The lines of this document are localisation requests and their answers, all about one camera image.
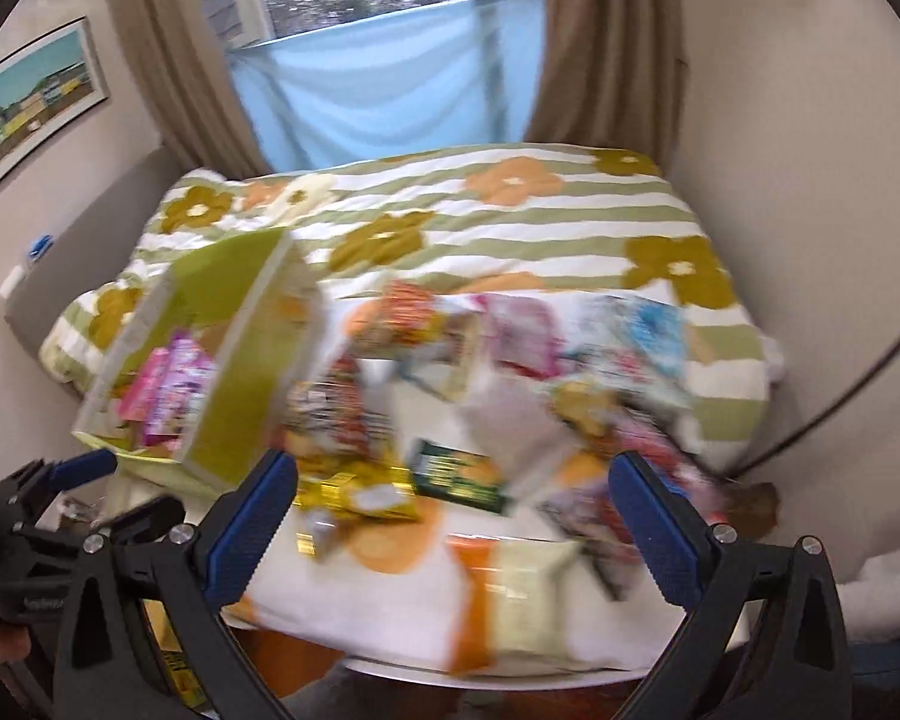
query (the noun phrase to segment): wooden floor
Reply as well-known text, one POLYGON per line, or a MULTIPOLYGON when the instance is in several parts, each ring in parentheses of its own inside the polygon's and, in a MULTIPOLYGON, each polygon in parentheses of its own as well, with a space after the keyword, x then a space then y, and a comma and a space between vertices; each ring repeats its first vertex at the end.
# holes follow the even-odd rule
MULTIPOLYGON (((342 652, 271 631, 235 631, 237 640, 269 688, 286 696, 318 680, 343 657, 342 652)), ((509 693, 499 720, 608 720, 634 690, 634 683, 605 688, 509 693)), ((439 720, 453 712, 460 692, 408 685, 407 720, 439 720)))

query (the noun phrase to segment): green package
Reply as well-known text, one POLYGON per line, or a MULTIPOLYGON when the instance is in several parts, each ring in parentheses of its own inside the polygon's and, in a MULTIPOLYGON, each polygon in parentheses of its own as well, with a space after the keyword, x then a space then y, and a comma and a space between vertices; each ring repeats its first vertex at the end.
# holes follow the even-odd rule
POLYGON ((417 495, 502 514, 509 500, 500 472, 485 455, 475 455, 422 440, 410 459, 417 495))

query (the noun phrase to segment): striped comforter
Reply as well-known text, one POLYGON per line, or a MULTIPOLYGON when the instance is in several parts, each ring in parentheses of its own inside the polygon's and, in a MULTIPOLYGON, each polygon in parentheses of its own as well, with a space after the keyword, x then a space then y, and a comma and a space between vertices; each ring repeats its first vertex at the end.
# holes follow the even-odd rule
POLYGON ((333 298, 398 275, 435 292, 637 289, 668 279, 682 304, 703 459, 730 467, 768 398, 759 331, 696 215, 653 162, 621 149, 462 146, 304 176, 234 182, 194 170, 170 188, 116 282, 86 293, 41 350, 88 388, 146 286, 176 257, 289 225, 333 298))

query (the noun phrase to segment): headboard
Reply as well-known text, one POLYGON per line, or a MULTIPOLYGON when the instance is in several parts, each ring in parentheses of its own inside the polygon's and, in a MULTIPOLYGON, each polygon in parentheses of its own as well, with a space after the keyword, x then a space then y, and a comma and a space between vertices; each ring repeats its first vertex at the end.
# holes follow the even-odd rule
POLYGON ((130 261, 146 220, 183 170, 167 148, 144 157, 58 237, 7 300, 4 317, 36 357, 56 318, 79 295, 112 281, 130 261))

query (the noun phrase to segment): bed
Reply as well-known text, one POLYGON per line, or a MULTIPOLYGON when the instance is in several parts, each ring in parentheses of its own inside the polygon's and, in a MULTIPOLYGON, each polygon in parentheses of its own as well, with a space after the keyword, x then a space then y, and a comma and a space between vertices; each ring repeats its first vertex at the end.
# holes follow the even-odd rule
POLYGON ((669 282, 688 331, 703 462, 729 470, 764 413, 760 332, 696 215, 641 154, 512 143, 250 181, 194 170, 157 200, 154 185, 173 170, 166 156, 152 155, 137 170, 60 237, 8 305, 25 346, 45 333, 40 361, 78 391, 173 259, 280 224, 295 231, 329 298, 370 295, 393 274, 439 293, 669 282), (130 262, 114 277, 118 256, 130 262), (111 269, 103 276, 101 257, 111 269), (110 280, 90 283, 90 271, 110 280), (42 295, 38 306, 34 295, 42 295), (72 302, 54 318, 61 298, 72 302))

